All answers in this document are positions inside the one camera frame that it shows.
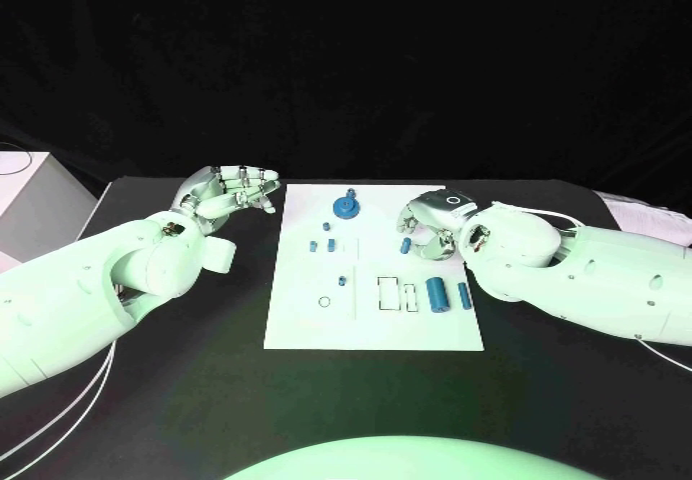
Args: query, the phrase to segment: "paper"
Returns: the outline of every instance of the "paper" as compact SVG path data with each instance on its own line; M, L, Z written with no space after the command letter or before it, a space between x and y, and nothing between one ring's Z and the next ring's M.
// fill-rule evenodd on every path
M286 186L263 347L482 350L475 310L462 309L456 289L456 284L466 282L458 253L433 262L399 251L404 237L394 229L399 212L417 195L443 186L354 185L360 213L341 220L331 206L347 188ZM328 231L322 230L324 222L329 223ZM420 227L407 236L413 243L426 243L432 232ZM334 239L334 252L327 251L328 239ZM309 252L311 241L317 242L315 252ZM342 286L340 276L345 277ZM384 279L380 285L377 277L394 279ZM430 312L429 277L443 280L451 306L446 313ZM384 298L380 289L386 290ZM412 298L416 312L407 311L413 306L406 308Z

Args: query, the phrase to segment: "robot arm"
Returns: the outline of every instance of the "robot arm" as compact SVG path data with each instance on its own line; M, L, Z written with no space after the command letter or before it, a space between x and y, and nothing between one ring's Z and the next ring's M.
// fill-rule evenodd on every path
M169 211L0 275L0 397L86 360L187 292L201 268L227 273L234 245L207 235L239 209L272 213L266 195L278 187L272 171L204 168L182 183Z
M451 230L455 225L433 217L446 195L428 192L403 209L402 216L415 208L428 221L433 218L435 232L452 233L445 252L436 249L436 237L432 246L416 250L423 258L433 251L432 259L443 260L458 247L479 287L498 300L526 301L552 316L621 338L692 345L688 248L577 221L569 230L557 230L526 213L531 210L497 202L469 211L459 229Z

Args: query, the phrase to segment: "cable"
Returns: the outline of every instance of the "cable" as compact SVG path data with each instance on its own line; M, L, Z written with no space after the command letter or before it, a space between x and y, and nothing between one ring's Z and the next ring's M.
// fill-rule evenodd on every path
M637 342L661 358L664 358L670 363L677 365L680 368L692 372L692 368L688 368L686 365L683 365L680 362L675 362L671 358L665 357L642 340L641 338L637 338L638 335L634 337Z
M500 207L504 207L510 210L518 210L520 212L526 212L526 213L540 213L543 215L552 215L553 217L560 217L560 218L564 218L566 220L569 220L573 225L576 227L583 227L583 223L579 222L573 217L570 217L569 215L564 215L563 213L557 213L557 212L550 212L547 210L536 210L534 208L523 208L523 207L515 207L514 205L507 205L501 202L492 202L492 205L498 205Z
M90 400L89 406L86 407L86 410L83 411L82 416L76 419L74 424L71 425L71 427L70 427L69 430L66 431L64 435L63 435L63 436L58 438L58 440L53 443L53 445L50 446L50 448L35 457L35 459L21 468L21 470L17 470L8 477L5 477L4 480L11 480L17 475L20 475L21 473L24 473L25 470L28 470L28 468L33 467L33 465L35 465L35 463L40 461L40 459L53 451L53 448L57 447L57 445L61 443L61 441L64 440L64 438L67 438L67 435L71 433L71 430L74 430L74 428L77 427L80 421L83 420L83 417L84 417L86 414L89 413L90 407L92 407L93 404L96 403L97 395L100 394L100 390L103 389L105 380L107 379L107 373L109 373L109 371L110 371L112 358L115 357L115 341L113 341L112 344L110 344L110 353L112 353L112 355L109 356L107 366L106 366L106 368L105 368L103 379L100 380L100 385L97 386L96 394L93 395L93 398L92 398L92 400Z
M64 410L57 414L57 416L45 423L43 428L35 431L35 433L7 452L2 453L0 456L0 462L11 455L14 452L24 447L24 445L50 428L50 426L54 424L54 422L64 416L64 414L71 410L71 407L76 405L79 400L83 398L86 395L87 391L90 390L90 387L96 383L97 377L100 376L100 373L103 372L103 369L107 365L107 362L112 362L112 356L113 356L113 351L115 351L115 342L110 344L110 349L107 350L107 355L105 356L103 363L100 364L100 368L93 375L93 378L90 379L89 384L86 385L86 388L82 390L82 393L79 396L74 398L73 402L67 405Z
M0 142L0 145L9 145L9 147L14 147L17 148L18 150L21 150L27 155L28 155L28 163L25 164L25 166L22 168L20 168L15 172L9 172L9 173L0 173L0 175L14 175L17 173L21 173L30 166L31 166L31 163L33 163L33 155L31 155L31 152L28 150L25 150L24 148L21 148L18 145L14 145L12 143L9 142Z

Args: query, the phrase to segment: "white cable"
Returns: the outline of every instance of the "white cable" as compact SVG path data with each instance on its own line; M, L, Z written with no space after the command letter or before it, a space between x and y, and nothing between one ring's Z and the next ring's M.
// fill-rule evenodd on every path
M35 457L35 459L31 461L31 463L28 463L22 468L21 470L17 470L8 477L4 478L4 480L11 480L17 475L20 475L21 473L25 472L25 470L28 470L28 468L33 467L33 465L35 465L35 463L41 460L41 458L53 451L54 447L57 447L57 445L61 443L61 441L64 440L64 438L67 438L67 435L71 433L71 431L74 430L74 428L77 427L80 421L83 420L83 417L86 416L86 414L89 413L89 410L90 410L90 407L93 406L93 404L96 403L96 399L97 399L97 395L100 394L100 390L103 389L103 385L105 385L105 380L107 379L107 373L110 371L110 365L112 365L112 359L115 357L115 341L112 342L110 344L110 352L112 355L109 355L109 360L107 360L107 365L105 367L105 373L103 373L103 379L100 380L100 385L97 386L97 390L96 390L96 394L93 395L93 398L90 400L90 403L89 403L89 406L86 407L86 410L83 411L82 413L82 416L76 419L76 422L74 424L71 425L71 427L69 428L69 430L64 432L64 435L58 438L58 440L53 443L53 445L50 446L50 448Z
M564 215L563 213L557 212L550 212L547 210L536 210L534 208L523 208L523 207L515 207L514 205L507 205L501 202L492 202L492 205L498 205L500 207L508 208L510 210L518 210L520 212L526 213L540 213L543 215L552 215L553 217L560 217L569 220L576 227L583 227L583 223L579 222L573 217L569 215Z
M664 358L670 363L677 365L680 368L692 372L692 368L683 365L680 362L675 362L671 358L665 357L639 338L635 339L637 342L661 358Z
M110 358L112 358L113 350L115 350L115 342L112 342L112 344L110 344L110 349L107 350L107 355L105 356L105 360L103 360L103 363L100 364L100 368L99 368L96 374L93 375L93 378L90 379L90 382L89 382L89 384L86 385L86 388L82 390L82 393L80 393L79 396L74 398L73 402L67 405L67 408L64 408L64 410L57 414L57 416L45 423L45 425L43 426L43 428L41 428L11 450L8 450L7 452L2 453L2 455L0 456L0 462L1 462L20 448L22 448L22 446L50 428L50 426L54 424L54 422L56 422L56 421L64 416L64 414L71 410L71 407L76 405L76 403L79 402L79 400L83 398L83 396L86 395L87 391L90 390L90 387L92 387L93 384L96 383L97 377L100 376L100 373L103 372L103 369L105 369L105 367L106 367L107 361L112 361Z

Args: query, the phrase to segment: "black background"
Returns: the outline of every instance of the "black background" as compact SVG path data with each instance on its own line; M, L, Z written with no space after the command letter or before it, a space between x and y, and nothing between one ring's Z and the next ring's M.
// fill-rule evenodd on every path
M84 236L165 209L180 182L118 180ZM445 184L479 203L550 208L616 228L595 194L563 182ZM292 449L368 435L484 441L616 480L690 478L688 372L632 340L494 300L472 274L482 352L262 349L283 194L272 194L275 215L240 211L218 231L237 245L230 273L203 272L118 340L93 410L25 479L218 480ZM692 364L687 347L660 349ZM102 355L2 398L0 452L69 404ZM48 447L82 408L0 464L0 476Z
M692 214L690 12L673 0L4 2L0 139L90 190L559 178Z

